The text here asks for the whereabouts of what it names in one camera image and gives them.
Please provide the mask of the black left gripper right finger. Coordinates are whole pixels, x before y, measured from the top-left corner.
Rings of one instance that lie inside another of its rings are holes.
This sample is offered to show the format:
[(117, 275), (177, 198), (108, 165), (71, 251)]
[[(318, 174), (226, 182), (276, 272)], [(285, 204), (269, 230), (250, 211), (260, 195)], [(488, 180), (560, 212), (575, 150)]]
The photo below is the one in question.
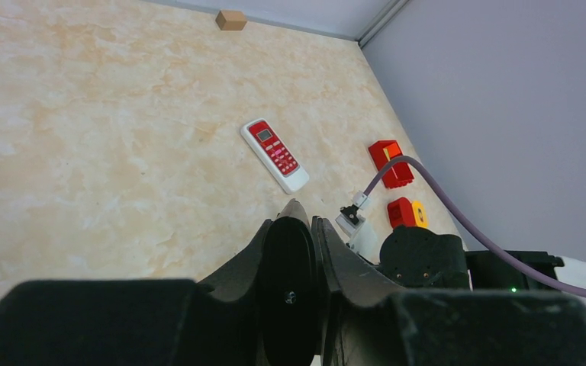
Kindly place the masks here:
[(586, 305), (554, 291), (406, 289), (314, 217), (324, 365), (586, 365)]

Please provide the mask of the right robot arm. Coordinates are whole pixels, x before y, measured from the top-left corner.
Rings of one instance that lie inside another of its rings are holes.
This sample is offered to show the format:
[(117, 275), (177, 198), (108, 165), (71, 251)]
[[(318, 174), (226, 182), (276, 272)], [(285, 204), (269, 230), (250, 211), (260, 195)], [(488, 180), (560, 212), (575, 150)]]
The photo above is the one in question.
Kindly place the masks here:
[[(512, 251), (510, 255), (545, 276), (586, 289), (586, 262), (542, 251)], [(377, 269), (403, 287), (511, 293), (550, 289), (490, 251), (465, 251), (458, 236), (415, 226), (392, 231), (380, 249)]]

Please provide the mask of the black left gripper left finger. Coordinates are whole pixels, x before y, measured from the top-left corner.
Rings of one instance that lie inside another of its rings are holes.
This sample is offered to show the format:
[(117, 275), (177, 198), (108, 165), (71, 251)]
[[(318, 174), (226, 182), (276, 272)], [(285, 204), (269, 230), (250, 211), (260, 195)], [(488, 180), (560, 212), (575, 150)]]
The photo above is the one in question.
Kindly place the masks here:
[(266, 220), (203, 281), (39, 280), (0, 300), (0, 365), (253, 365)]

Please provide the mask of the white remote control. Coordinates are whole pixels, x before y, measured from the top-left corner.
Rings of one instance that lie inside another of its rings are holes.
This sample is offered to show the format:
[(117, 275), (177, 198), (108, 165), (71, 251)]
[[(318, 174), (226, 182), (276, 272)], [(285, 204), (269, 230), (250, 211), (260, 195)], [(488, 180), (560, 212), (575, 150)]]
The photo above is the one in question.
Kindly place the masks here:
[(286, 194), (299, 191), (309, 182), (307, 171), (267, 120), (244, 124), (240, 135)]

